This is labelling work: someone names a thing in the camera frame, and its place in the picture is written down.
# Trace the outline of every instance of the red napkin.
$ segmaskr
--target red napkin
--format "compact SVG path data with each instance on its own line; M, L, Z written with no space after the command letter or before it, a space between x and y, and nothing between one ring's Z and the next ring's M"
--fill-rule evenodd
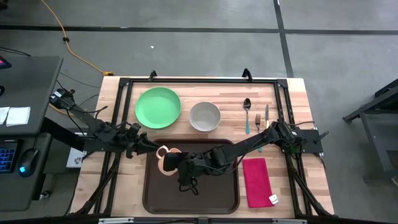
M272 190L266 160L264 158L244 159L243 174L249 208L274 206L269 200Z

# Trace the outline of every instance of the white bowl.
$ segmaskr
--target white bowl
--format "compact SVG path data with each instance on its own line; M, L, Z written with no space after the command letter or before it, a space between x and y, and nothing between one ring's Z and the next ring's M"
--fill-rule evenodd
M214 130L220 121L221 112L213 103L197 103L189 112L189 123L198 131Z

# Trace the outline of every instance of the fork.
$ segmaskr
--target fork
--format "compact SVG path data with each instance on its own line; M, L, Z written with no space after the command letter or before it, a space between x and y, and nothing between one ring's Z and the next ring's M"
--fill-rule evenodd
M261 115L256 114L256 126L257 126L257 132L260 134L260 124L261 124ZM259 152L262 152L262 147L257 149Z

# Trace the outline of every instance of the gray floor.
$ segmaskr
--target gray floor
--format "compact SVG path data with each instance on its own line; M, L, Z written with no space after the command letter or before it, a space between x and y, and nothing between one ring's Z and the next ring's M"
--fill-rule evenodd
M396 30L394 0L280 0L287 29ZM277 28L272 0L48 0L69 26ZM13 0L0 13L0 24L55 25L38 0ZM61 55L62 72L94 86L102 76L71 56L62 33L0 30L0 45L32 55ZM116 75L286 77L278 34L68 32L73 49ZM365 185L362 175L377 169L361 122L341 119L397 78L398 35L288 35L294 77L305 79L313 118L323 140L325 164L335 213L341 217L398 222L398 188L392 182ZM60 75L81 102L99 92ZM96 100L84 104L93 109ZM49 110L66 127L73 124ZM0 213L0 219L62 215L77 174L55 177L54 194L26 212Z

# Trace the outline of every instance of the wooden table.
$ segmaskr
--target wooden table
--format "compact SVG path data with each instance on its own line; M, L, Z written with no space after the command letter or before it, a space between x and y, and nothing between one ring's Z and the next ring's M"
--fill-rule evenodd
M97 109L104 106L109 108L99 114L99 119L111 121L115 97L118 90L120 77L104 77ZM290 99L292 102L295 122L311 121L312 115L310 105L305 91L304 81L301 78L287 79L289 84ZM254 124L256 113L264 117L266 105L269 105L270 123L277 119L276 100L274 87L267 84L227 84L227 83L135 83L132 89L129 115L127 121L137 122L134 108L139 96L146 90L164 86L175 91L182 102L181 115L171 126L164 129L149 129L142 127L141 131L148 132L151 140L159 138L171 139L194 139L194 138L219 138L229 139L232 142L239 142L257 134ZM124 108L124 90L122 103L119 112L118 122L121 120ZM283 107L285 109L284 95L281 94ZM249 124L251 133L245 133L246 112L243 110L243 101L250 98L252 107L249 111ZM209 101L218 106L221 110L221 123L209 133L201 133L190 126L188 121L189 111L192 106L200 101ZM262 130L264 129L264 119L261 120ZM303 124L304 129L310 129L312 124ZM103 163L103 152L93 153L84 160L80 171L78 184L73 198L71 212L77 211L89 199L98 185ZM208 217L228 217L228 218L288 218L293 217L293 205L290 196L289 180L287 178L287 168L284 155L277 146L268 145L263 147L263 152L252 151L247 158L263 157L266 158L268 173L271 181L272 192L279 198L279 203L275 207L269 208L249 208L246 199L246 189L243 177L242 165L239 166L239 186L241 202L239 208L230 215L208 215ZM114 195L112 216L125 217L178 217L178 215L153 215L147 212L142 206L142 192L144 185L146 155L134 156L127 159L123 154L118 181ZM333 213L331 198L326 181L325 171L322 163L312 154L303 155L303 164L307 178L307 185L318 201L324 208ZM303 197L300 187L297 186L300 208L303 212ZM103 206L105 207L108 190L104 191Z

